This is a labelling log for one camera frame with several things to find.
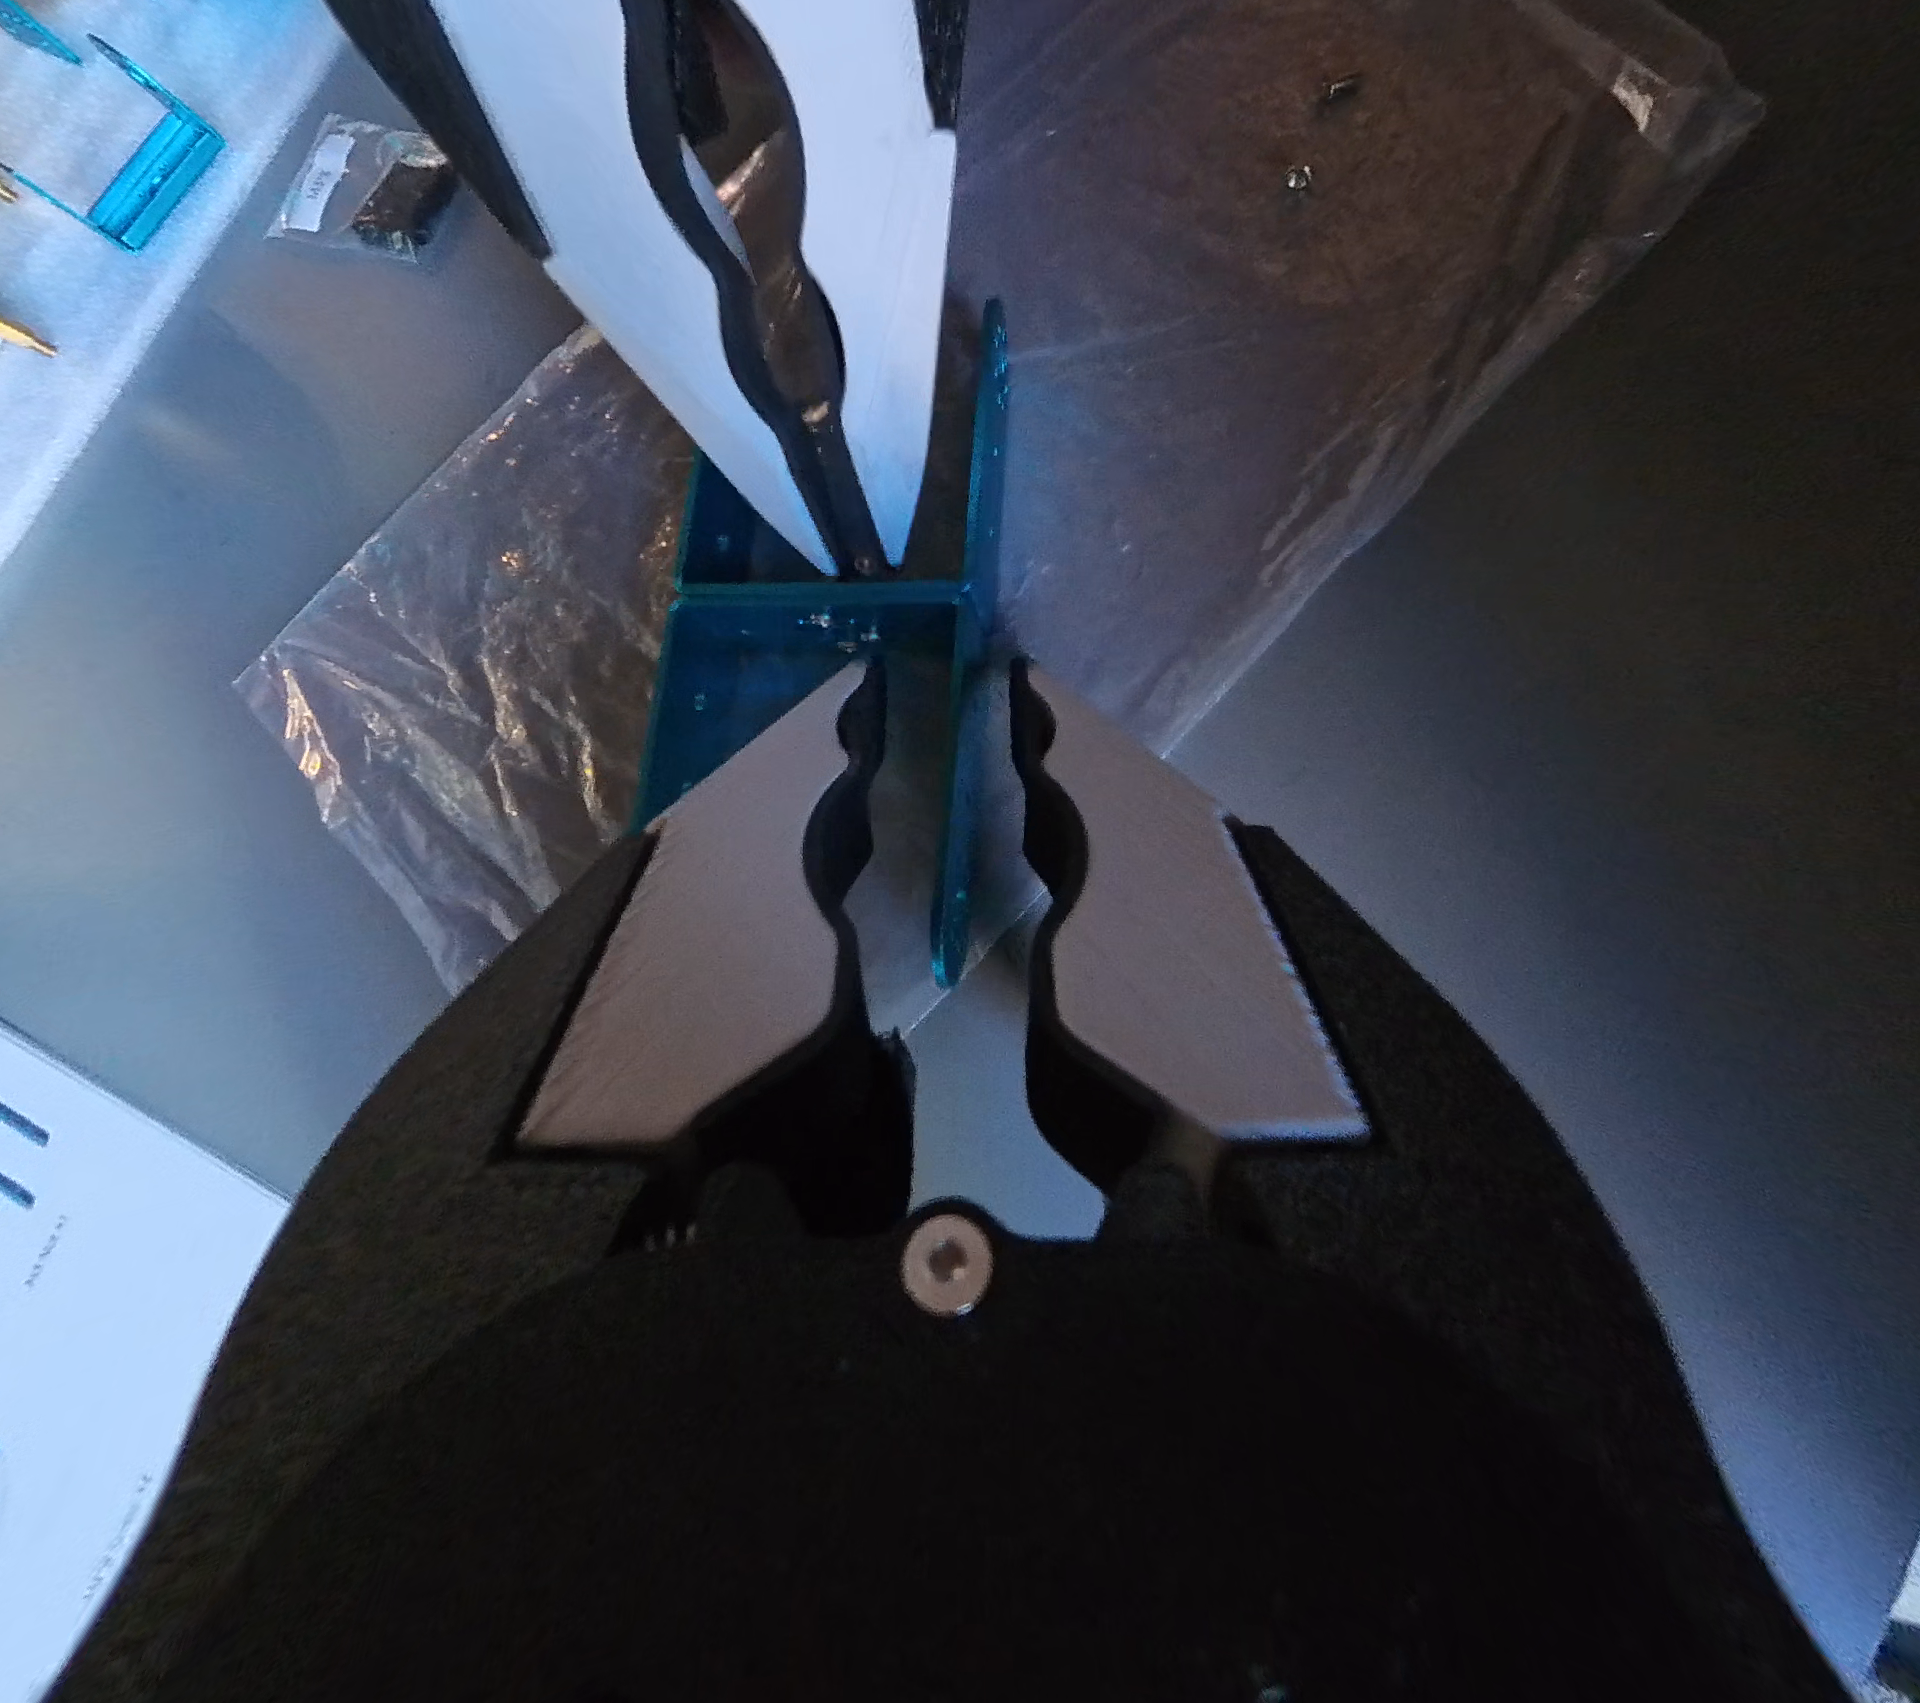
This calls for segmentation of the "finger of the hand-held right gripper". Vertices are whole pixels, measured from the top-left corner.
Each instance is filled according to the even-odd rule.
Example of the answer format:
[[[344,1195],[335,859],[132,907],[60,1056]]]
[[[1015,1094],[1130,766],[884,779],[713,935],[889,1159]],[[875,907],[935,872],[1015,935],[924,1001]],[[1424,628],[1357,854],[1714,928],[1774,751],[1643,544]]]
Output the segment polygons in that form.
[[[957,139],[935,126],[915,0],[732,0],[804,164],[799,258],[843,338],[843,439],[884,561],[904,556],[951,294]]]
[[[426,0],[535,212],[541,268],[824,578],[843,568],[804,417],[756,341],[673,96],[673,0]]]

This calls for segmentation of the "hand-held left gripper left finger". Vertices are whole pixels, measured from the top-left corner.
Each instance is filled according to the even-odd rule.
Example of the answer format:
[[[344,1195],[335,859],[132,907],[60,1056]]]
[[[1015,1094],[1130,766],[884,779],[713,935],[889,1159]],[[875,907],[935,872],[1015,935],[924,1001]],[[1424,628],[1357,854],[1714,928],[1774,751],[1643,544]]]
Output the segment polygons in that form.
[[[846,885],[875,752],[884,660],[843,660],[654,814],[516,1145],[666,1156],[811,1059],[870,1059]]]

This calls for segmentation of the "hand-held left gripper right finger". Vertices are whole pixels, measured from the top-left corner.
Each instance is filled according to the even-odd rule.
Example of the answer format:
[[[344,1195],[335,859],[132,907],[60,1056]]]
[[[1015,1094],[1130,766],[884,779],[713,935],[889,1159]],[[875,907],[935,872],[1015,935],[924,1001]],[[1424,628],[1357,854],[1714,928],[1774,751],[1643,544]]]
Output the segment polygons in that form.
[[[1048,1145],[1346,1145],[1367,1132],[1226,806],[1015,660],[1029,1115]]]

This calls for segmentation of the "blue metal bracket assembly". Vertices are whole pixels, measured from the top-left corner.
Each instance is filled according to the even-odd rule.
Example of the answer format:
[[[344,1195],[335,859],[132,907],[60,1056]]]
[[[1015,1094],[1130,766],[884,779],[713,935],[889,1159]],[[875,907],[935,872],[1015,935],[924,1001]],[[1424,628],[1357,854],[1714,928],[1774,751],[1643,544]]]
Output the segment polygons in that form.
[[[929,854],[929,977],[951,992],[973,963],[978,814],[988,814],[988,670],[1002,623],[1007,524],[1007,300],[951,300],[962,417],[935,417],[935,472],[889,578],[804,568],[756,508],[691,449],[673,615],[654,647],[635,835],[697,779],[741,752],[843,660],[897,655],[941,685],[935,727],[935,854]]]

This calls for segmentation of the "grey desk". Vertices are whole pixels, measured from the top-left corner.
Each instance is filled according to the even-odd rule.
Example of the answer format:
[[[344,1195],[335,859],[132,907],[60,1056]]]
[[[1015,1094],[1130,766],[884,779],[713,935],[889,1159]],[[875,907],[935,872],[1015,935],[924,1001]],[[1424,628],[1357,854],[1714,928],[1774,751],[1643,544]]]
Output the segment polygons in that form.
[[[1179,741],[1544,1094],[1788,1603],[1916,1553],[1916,0],[1666,0],[1760,126]],[[571,338],[261,243],[7,556],[7,1023],[301,1188],[442,1005],[231,689]]]

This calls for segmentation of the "pile of small hardware bags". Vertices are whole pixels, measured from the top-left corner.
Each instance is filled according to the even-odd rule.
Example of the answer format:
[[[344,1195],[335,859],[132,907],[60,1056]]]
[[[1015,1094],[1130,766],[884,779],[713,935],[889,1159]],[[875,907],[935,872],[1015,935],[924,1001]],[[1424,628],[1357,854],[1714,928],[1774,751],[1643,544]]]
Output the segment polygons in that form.
[[[435,139],[325,111],[261,238],[417,267],[452,203],[455,164],[435,148]]]

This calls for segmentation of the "white foam sheet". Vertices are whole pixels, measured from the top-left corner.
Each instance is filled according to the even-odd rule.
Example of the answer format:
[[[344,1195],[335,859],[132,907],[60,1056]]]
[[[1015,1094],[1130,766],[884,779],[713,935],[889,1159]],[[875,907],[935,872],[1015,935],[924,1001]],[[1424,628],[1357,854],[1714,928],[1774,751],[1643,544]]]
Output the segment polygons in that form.
[[[15,328],[49,341],[49,358],[7,341],[0,360],[0,556],[15,556],[37,515],[60,500],[63,472],[344,52],[318,0],[23,6],[43,15],[89,63],[43,57],[15,34],[0,43],[0,160],[23,196],[0,212],[0,307]],[[154,126],[154,101],[132,85],[89,34],[108,34],[231,139],[216,172],[138,258],[96,238],[89,209]]]

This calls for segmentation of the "large clear plastic bag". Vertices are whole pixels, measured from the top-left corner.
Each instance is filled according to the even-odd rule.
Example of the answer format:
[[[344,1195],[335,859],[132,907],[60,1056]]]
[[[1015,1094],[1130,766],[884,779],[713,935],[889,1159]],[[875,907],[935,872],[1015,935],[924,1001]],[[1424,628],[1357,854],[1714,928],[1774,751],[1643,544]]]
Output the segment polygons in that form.
[[[973,0],[951,300],[1015,338],[991,655],[1179,751],[1754,120],[1656,0]],[[577,328],[236,676],[442,992],[635,819],[685,481]],[[889,719],[864,940],[915,1023],[929,660]],[[991,752],[973,955],[1036,907]]]

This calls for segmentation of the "white instruction booklet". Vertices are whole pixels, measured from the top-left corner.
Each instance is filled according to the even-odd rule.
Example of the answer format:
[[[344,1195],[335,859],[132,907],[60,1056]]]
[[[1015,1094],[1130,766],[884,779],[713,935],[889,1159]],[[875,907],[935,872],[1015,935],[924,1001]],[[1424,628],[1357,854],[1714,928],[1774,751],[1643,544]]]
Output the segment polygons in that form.
[[[175,1471],[285,1195],[0,1033],[0,1699],[37,1703]]]

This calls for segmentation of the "blue flanged bracket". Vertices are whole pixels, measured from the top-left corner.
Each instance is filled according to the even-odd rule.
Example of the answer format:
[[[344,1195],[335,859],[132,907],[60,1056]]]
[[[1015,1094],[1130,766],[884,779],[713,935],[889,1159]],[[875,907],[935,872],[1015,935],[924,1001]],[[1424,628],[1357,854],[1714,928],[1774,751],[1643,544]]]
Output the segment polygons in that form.
[[[89,34],[89,43],[132,85],[140,85],[154,101],[154,126],[138,143],[138,160],[89,209],[89,225],[138,258],[175,212],[175,203],[216,172],[231,139],[205,111],[190,111],[174,85],[154,85],[138,57],[123,57],[108,34]]]

